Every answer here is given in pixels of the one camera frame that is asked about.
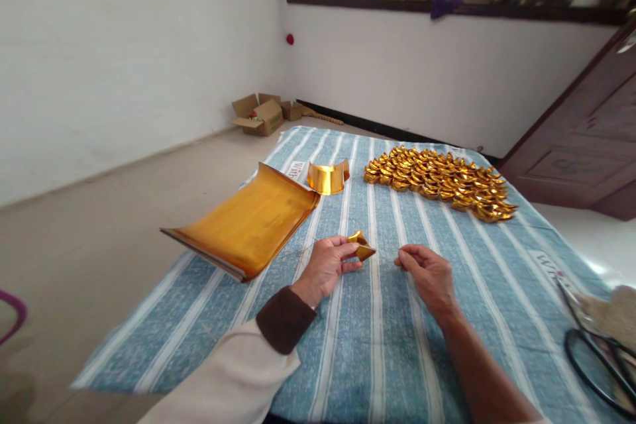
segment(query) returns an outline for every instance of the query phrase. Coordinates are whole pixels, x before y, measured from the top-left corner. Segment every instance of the person's left hand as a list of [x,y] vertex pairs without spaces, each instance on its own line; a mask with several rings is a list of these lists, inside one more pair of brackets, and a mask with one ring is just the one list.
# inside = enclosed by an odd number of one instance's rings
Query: person's left hand
[[331,295],[340,275],[362,268],[360,261],[343,262],[355,257],[358,247],[341,235],[318,240],[307,267],[291,290],[310,307],[317,307],[323,298]]

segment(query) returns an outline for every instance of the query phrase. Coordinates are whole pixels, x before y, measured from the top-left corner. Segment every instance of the curved gold paper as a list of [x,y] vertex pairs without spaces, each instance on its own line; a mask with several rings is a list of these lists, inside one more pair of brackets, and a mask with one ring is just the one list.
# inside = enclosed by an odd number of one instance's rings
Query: curved gold paper
[[307,183],[321,195],[335,195],[345,190],[349,179],[349,161],[343,160],[335,166],[318,166],[309,163]]
[[263,164],[246,186],[192,225],[160,229],[241,282],[257,277],[320,195]]
[[376,252],[375,248],[369,247],[366,238],[364,238],[364,235],[362,235],[362,231],[355,232],[351,237],[348,237],[347,240],[349,242],[357,242],[358,244],[360,244],[358,250],[356,250],[356,255],[361,262],[365,261]]

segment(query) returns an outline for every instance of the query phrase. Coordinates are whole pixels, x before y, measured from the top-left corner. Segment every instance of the black scissors handle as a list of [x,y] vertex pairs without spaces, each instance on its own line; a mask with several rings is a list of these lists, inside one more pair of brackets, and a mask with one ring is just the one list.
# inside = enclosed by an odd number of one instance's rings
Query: black scissors handle
[[[627,365],[625,364],[622,357],[620,357],[620,355],[618,354],[617,349],[621,349],[627,352],[630,356],[633,356],[633,352],[629,350],[628,348],[625,348],[622,344],[620,344],[616,340],[614,341],[617,343],[617,345],[613,343],[611,344],[608,343],[612,356],[617,361],[618,366],[621,368],[621,372],[618,372],[618,370],[616,370],[614,365],[607,359],[605,354],[598,348],[598,346],[586,336],[584,331],[581,331],[580,329],[577,329],[577,328],[573,328],[569,330],[565,334],[565,340],[563,343],[565,348],[565,353],[568,359],[570,360],[570,363],[572,363],[572,366],[574,367],[578,375],[581,377],[581,379],[583,379],[585,384],[587,384],[590,387],[590,389],[592,389],[592,391],[594,391],[598,395],[599,398],[603,399],[608,405],[614,408],[619,414],[621,414],[622,416],[632,421],[636,420],[636,413],[633,413],[631,410],[626,409],[620,404],[618,404],[611,396],[608,396],[605,393],[605,391],[600,389],[588,377],[588,375],[585,374],[583,369],[581,369],[579,363],[576,361],[574,357],[574,353],[572,352],[574,341],[577,338],[583,341],[583,343],[585,343],[587,347],[594,353],[596,358],[598,358],[598,360],[603,364],[603,366],[611,374],[612,378],[616,380],[620,388],[625,392],[625,394],[627,394],[627,398],[631,402],[632,406],[636,408],[636,388],[633,387],[633,380],[631,378],[629,370],[627,369]],[[601,338],[601,339],[605,340],[606,342],[610,341],[610,339],[605,339],[605,338]]]
[[631,349],[627,348],[620,341],[614,338],[605,338],[605,343],[607,344],[609,351],[611,352],[612,358],[614,358],[614,362],[621,370],[621,375],[625,378],[626,384],[631,393],[628,393],[626,390],[623,391],[625,391],[632,405],[634,405],[634,408],[636,408],[636,383],[634,382],[634,379],[631,375],[629,366],[621,356],[621,351],[628,354],[634,359],[636,359],[636,352],[633,352]]

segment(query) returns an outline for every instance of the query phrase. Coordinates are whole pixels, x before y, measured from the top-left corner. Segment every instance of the hand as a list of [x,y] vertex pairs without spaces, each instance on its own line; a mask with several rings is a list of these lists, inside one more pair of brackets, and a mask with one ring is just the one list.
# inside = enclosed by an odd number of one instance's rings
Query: hand
[[448,260],[423,245],[409,244],[400,248],[395,264],[413,276],[417,293],[440,326],[460,313]]
[[340,235],[318,240],[307,267],[291,290],[310,307],[317,307],[323,298],[331,295],[340,275],[362,268],[360,261],[343,262],[355,257],[358,247]]

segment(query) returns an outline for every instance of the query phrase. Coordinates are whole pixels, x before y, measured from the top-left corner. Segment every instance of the scissors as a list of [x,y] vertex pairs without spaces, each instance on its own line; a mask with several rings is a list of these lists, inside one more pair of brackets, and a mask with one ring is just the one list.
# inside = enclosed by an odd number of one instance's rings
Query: scissors
[[[578,326],[578,328],[572,328],[565,334],[565,339],[563,342],[565,354],[567,355],[570,363],[572,364],[578,375],[581,377],[581,379],[583,379],[585,384],[587,384],[592,389],[592,391],[594,391],[599,396],[599,398],[603,399],[622,416],[632,421],[635,420],[636,413],[618,404],[612,397],[608,396],[602,389],[595,385],[595,383],[593,383],[593,381],[587,376],[587,374],[585,374],[585,371],[583,371],[579,363],[576,361],[572,349],[577,339],[583,341],[583,343],[585,343],[587,347],[594,353],[596,358],[601,362],[601,364],[609,372],[612,378],[616,381],[618,386],[627,396],[627,399],[634,407],[634,409],[636,409],[636,384],[634,383],[634,379],[629,370],[629,365],[625,363],[625,360],[622,357],[622,353],[626,353],[632,358],[636,359],[636,352],[627,348],[618,340],[609,337],[605,333],[600,331],[600,328],[597,326],[594,318],[589,316],[583,310],[583,306],[578,298],[576,298],[576,296],[570,290],[568,290],[568,288],[561,282],[561,280],[557,278],[555,279],[555,281],[558,288],[561,290],[561,294],[565,299],[565,303],[567,304],[572,316],[574,317],[574,321]],[[611,357],[613,358],[615,364],[607,358],[606,354],[597,343],[604,344],[604,347],[609,350],[609,353],[611,354]]]

